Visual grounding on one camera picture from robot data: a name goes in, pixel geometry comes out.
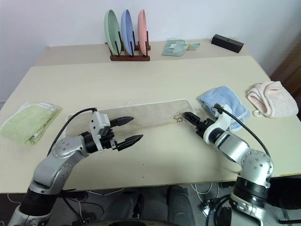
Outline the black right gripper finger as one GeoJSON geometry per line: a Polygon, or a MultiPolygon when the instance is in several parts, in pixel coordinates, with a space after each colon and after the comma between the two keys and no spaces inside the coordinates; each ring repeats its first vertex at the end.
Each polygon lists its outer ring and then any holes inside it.
{"type": "Polygon", "coordinates": [[[185,113],[185,119],[189,121],[190,123],[199,123],[200,118],[193,114],[192,112],[186,112],[185,113]]]}
{"type": "Polygon", "coordinates": [[[184,118],[190,122],[193,126],[198,128],[199,125],[199,117],[193,113],[183,113],[184,118]]]}

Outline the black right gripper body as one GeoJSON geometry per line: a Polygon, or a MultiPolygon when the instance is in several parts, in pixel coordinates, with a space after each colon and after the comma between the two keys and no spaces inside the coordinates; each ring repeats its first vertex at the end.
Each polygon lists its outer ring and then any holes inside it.
{"type": "Polygon", "coordinates": [[[201,137],[203,138],[204,137],[204,132],[207,130],[207,128],[209,126],[211,126],[212,124],[214,124],[215,121],[207,118],[206,120],[204,121],[199,121],[196,125],[196,133],[201,137]]]}

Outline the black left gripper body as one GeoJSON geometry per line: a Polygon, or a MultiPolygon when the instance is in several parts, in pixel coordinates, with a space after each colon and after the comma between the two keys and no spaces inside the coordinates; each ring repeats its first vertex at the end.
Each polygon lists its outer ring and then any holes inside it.
{"type": "Polygon", "coordinates": [[[103,149],[117,149],[118,143],[115,139],[115,134],[112,129],[109,129],[106,135],[101,136],[101,145],[103,149]]]}

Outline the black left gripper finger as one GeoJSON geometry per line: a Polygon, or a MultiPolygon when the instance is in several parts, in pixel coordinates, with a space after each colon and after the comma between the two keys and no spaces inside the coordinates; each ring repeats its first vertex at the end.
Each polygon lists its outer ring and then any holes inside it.
{"type": "Polygon", "coordinates": [[[116,149],[118,151],[121,151],[126,148],[129,148],[129,147],[133,146],[135,143],[137,143],[142,137],[143,137],[143,135],[135,135],[135,136],[126,138],[123,142],[116,144],[116,149]]]}
{"type": "Polygon", "coordinates": [[[110,120],[110,126],[111,126],[111,128],[116,127],[116,126],[122,126],[122,125],[129,123],[133,119],[134,119],[134,117],[131,117],[131,116],[119,117],[119,118],[110,120]]]}

